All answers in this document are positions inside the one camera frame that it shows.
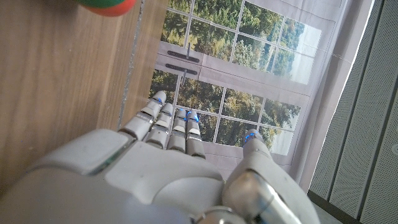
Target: window pane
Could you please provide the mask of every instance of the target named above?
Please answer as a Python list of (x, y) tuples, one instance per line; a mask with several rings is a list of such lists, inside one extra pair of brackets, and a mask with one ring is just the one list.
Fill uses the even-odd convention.
[(218, 113), (223, 87), (187, 78), (178, 91), (177, 104), (187, 108)]
[(239, 31), (276, 43), (282, 21), (280, 14), (245, 2)]
[(152, 98), (156, 92), (163, 90), (166, 92), (166, 101), (173, 102), (177, 78), (178, 76), (172, 73), (155, 70), (150, 84), (149, 98)]
[(233, 63), (263, 72), (271, 72), (276, 47), (238, 35)]
[(191, 49), (229, 62), (235, 34), (192, 19), (189, 32)]
[(261, 123), (294, 131), (301, 107), (266, 99)]
[(227, 89), (225, 92), (223, 115), (258, 122), (262, 97)]
[(259, 132), (271, 153), (286, 156), (289, 153), (293, 132), (260, 127)]
[(217, 117), (198, 113), (200, 137), (202, 141), (213, 142)]
[(216, 24), (236, 29), (241, 0), (196, 0), (193, 14)]
[(281, 46), (314, 57), (320, 37), (321, 30), (286, 18), (280, 44)]
[(312, 64), (313, 58), (311, 57), (279, 49), (274, 66), (274, 75), (307, 84), (310, 79)]
[(221, 118), (216, 143), (243, 147), (243, 137), (246, 131), (256, 128), (257, 126), (254, 124)]
[(191, 0), (169, 0), (169, 7), (189, 13), (191, 9)]
[(188, 16), (167, 11), (160, 40), (183, 47), (187, 24)]

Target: glass door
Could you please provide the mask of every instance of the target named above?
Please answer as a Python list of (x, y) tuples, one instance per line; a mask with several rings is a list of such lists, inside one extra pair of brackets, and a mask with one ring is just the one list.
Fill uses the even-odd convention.
[(209, 147), (239, 149), (254, 128), (274, 160), (290, 165), (330, 24), (302, 17), (310, 26), (269, 8), (263, 1), (170, 0), (150, 93), (165, 90), (174, 107), (197, 111)]

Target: robot finger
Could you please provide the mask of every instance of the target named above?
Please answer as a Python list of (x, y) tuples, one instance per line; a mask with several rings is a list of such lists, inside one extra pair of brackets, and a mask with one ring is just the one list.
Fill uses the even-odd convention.
[(205, 150), (200, 138), (200, 128), (198, 115), (194, 111), (187, 113), (187, 125), (186, 125), (186, 154), (202, 159), (206, 159)]
[(167, 135), (169, 134), (169, 127), (172, 119), (172, 110), (173, 106), (170, 103), (166, 103), (163, 106), (162, 111), (157, 117), (157, 121), (148, 134), (146, 143), (158, 147), (159, 149), (166, 148)]
[[(162, 109), (165, 100), (166, 93), (164, 91), (157, 92), (148, 101), (148, 104), (119, 131), (128, 133), (139, 141), (143, 140)], [(167, 106), (166, 111), (170, 112), (169, 106)]]
[(173, 123), (172, 133), (170, 135), (168, 150), (177, 150), (185, 153), (185, 121), (187, 120), (187, 111), (178, 109)]

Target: red ball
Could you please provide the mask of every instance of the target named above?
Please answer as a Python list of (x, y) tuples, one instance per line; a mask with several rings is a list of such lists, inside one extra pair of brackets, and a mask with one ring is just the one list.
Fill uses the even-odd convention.
[(88, 6), (83, 6), (83, 7), (101, 16), (121, 16), (126, 12), (128, 12), (134, 6), (135, 3), (136, 0), (124, 0), (124, 2), (120, 4), (103, 9), (96, 7), (88, 7)]

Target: window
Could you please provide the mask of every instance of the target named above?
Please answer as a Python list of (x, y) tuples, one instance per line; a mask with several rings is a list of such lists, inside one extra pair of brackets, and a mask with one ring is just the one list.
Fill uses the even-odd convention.
[(321, 30), (240, 0), (169, 0), (162, 41), (307, 84)]
[(270, 100), (181, 75), (154, 71), (149, 96), (166, 91), (175, 108), (195, 110), (200, 120), (202, 141), (243, 146), (243, 135), (257, 129), (272, 153), (286, 156), (301, 107)]

